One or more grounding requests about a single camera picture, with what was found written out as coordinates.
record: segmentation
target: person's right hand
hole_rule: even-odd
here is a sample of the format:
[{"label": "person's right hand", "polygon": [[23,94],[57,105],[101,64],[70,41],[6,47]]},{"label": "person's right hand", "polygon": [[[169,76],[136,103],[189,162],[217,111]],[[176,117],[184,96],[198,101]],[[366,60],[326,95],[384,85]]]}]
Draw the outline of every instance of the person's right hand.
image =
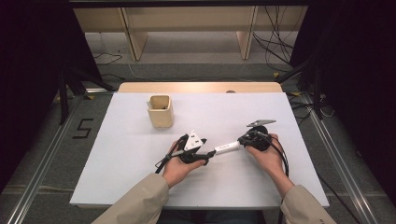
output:
[{"label": "person's right hand", "polygon": [[[270,135],[272,137],[272,143],[283,153],[283,148],[277,141],[277,135],[274,133],[270,133]],[[247,146],[246,149],[253,155],[257,163],[268,175],[279,174],[279,172],[284,173],[282,159],[272,146],[269,146],[265,151],[259,151],[251,146]]]}]

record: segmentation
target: metal rail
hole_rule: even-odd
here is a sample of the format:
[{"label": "metal rail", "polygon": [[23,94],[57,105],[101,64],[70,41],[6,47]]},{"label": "metal rail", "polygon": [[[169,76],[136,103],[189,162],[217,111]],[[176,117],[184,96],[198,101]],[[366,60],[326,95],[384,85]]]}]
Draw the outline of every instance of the metal rail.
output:
[{"label": "metal rail", "polygon": [[31,181],[26,187],[26,190],[20,197],[10,217],[8,218],[7,221],[8,224],[16,224],[23,222],[23,219],[25,218],[29,210],[29,207],[33,202],[33,199],[35,198],[35,195],[41,183],[43,182],[48,169],[50,168],[53,158],[55,157],[59,146],[64,140],[65,133],[68,130],[68,127],[70,126],[70,121],[73,118],[73,115],[75,114],[81,102],[82,102],[82,96],[76,96],[75,99],[73,100],[70,110],[71,112],[69,116],[67,117],[64,124],[59,126],[56,134],[54,135],[51,143],[49,144],[46,154],[44,155],[37,169],[35,170],[35,174],[33,175]]},{"label": "metal rail", "polygon": [[[312,104],[311,99],[309,96],[303,95],[303,99],[305,103]],[[320,135],[323,144],[325,145],[332,162],[334,163],[335,169],[337,170],[338,174],[343,181],[346,190],[349,193],[349,196],[352,202],[355,204],[355,207],[361,217],[363,223],[372,224],[372,223],[379,223],[375,217],[375,214],[370,207],[366,197],[364,196],[361,188],[355,181],[352,173],[349,171],[346,162],[344,161],[343,157],[341,156],[340,151],[338,150],[337,146],[335,145],[332,137],[329,134],[323,120],[318,119],[318,116],[315,113],[311,113],[311,119],[315,124],[315,127]]]}]

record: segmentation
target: beige paper cup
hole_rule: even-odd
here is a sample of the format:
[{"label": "beige paper cup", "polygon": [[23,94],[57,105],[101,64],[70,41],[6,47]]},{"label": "beige paper cup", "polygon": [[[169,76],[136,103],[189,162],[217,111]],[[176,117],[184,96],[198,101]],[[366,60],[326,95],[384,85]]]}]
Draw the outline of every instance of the beige paper cup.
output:
[{"label": "beige paper cup", "polygon": [[155,128],[169,128],[174,124],[172,99],[169,95],[152,95],[148,101],[148,115]]}]

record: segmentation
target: person's left hand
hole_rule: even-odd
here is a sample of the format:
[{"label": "person's left hand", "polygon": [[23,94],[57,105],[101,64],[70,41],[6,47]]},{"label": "person's left hand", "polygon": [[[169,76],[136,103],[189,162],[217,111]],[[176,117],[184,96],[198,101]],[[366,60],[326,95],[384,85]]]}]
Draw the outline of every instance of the person's left hand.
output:
[{"label": "person's left hand", "polygon": [[163,178],[166,180],[166,183],[168,183],[170,189],[174,185],[180,183],[189,172],[204,164],[205,161],[195,161],[193,163],[186,164],[181,161],[179,157],[174,157],[168,163],[166,163],[163,170]]}]

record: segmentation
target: white surface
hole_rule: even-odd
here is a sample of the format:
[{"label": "white surface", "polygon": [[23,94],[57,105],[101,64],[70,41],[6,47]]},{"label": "white surface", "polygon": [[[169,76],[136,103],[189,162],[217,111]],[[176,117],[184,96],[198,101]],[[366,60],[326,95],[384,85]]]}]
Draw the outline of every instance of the white surface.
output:
[{"label": "white surface", "polygon": [[[150,93],[114,94],[71,199],[74,205],[111,205],[149,173],[181,135],[195,130],[207,142],[199,152],[234,142],[256,119],[277,133],[289,159],[290,178],[322,204],[329,203],[284,93],[172,93],[175,124],[152,127]],[[243,149],[220,154],[170,190],[165,207],[258,209],[280,205],[270,177]]]}]

